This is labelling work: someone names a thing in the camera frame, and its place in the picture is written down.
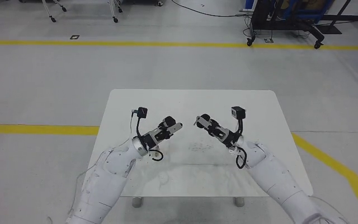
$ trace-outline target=table top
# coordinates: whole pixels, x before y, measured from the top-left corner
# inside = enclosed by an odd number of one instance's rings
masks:
[[[183,123],[183,128],[159,145],[162,161],[145,156],[136,162],[121,196],[268,197],[246,170],[236,167],[235,156],[225,145],[193,126],[198,115],[207,113],[222,127],[235,130],[232,106],[246,109],[246,140],[267,146],[306,194],[313,194],[277,97],[266,90],[112,90],[88,167],[102,151],[128,138],[131,110],[140,106],[148,108],[147,118],[140,121],[141,133],[157,127],[166,116]]]

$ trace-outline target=cart wheel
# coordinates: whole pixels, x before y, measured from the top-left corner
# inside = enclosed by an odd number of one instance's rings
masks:
[[[321,47],[321,45],[322,45],[322,44],[321,44],[320,42],[316,41],[316,42],[315,42],[315,45],[314,45],[314,48],[315,48],[315,49],[318,49],[318,48]]]

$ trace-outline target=table foot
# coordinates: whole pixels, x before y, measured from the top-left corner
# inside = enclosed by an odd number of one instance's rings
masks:
[[[140,208],[143,204],[143,198],[142,197],[135,197],[132,200],[132,206],[134,208]]]
[[[245,201],[243,197],[234,197],[234,204],[236,207],[244,207]]]

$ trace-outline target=floor marking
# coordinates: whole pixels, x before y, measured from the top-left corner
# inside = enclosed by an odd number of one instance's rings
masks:
[[[25,125],[25,124],[0,124],[0,134],[63,134],[63,135],[79,135],[79,136],[96,136],[98,134],[98,126],[59,126],[59,125]],[[296,145],[316,159],[320,160],[342,176],[350,183],[353,192],[358,198],[358,175],[333,159],[328,154],[316,146],[310,144],[300,136],[292,133],[292,137]]]
[[[68,134],[96,136],[98,126],[0,124],[0,134]]]
[[[61,45],[61,46],[158,46],[192,48],[266,48],[315,50],[313,45],[301,44],[256,44],[246,43],[202,43],[202,42],[154,42],[154,41],[55,41],[55,40],[0,40],[0,45]],[[322,45],[319,50],[358,50],[358,46]]]
[[[328,154],[322,152],[319,148],[310,144],[297,134],[292,133],[292,137],[298,147],[302,148],[303,150],[311,154],[313,157],[315,157],[317,160],[323,162],[324,164],[335,170],[337,173],[344,176],[351,185],[351,188],[355,193],[356,198],[358,198],[358,175],[354,171],[341,164],[337,160],[333,159]]]

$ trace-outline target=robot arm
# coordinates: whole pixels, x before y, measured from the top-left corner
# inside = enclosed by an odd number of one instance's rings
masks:
[[[101,153],[96,162],[94,171],[85,183],[81,200],[79,201],[73,215],[67,220],[70,224],[101,224],[103,219],[115,205],[124,189],[127,176],[135,165],[136,159],[147,155],[155,146],[182,128],[181,123],[171,117],[166,117],[159,126],[150,132],[140,135],[138,126],[141,118],[146,118],[147,109],[139,108],[132,112],[137,113],[137,136],[129,141],[127,146],[116,150],[111,149]]]
[[[232,154],[237,155],[238,168],[245,167],[260,188],[284,209],[294,223],[318,224],[321,220],[326,220],[327,223],[346,223],[342,218],[321,210],[303,192],[285,165],[264,145],[245,140],[241,135],[242,119],[246,116],[244,109],[233,107],[232,116],[238,120],[239,128],[235,133],[221,127],[207,114],[198,116],[194,125],[204,128],[225,144]]]

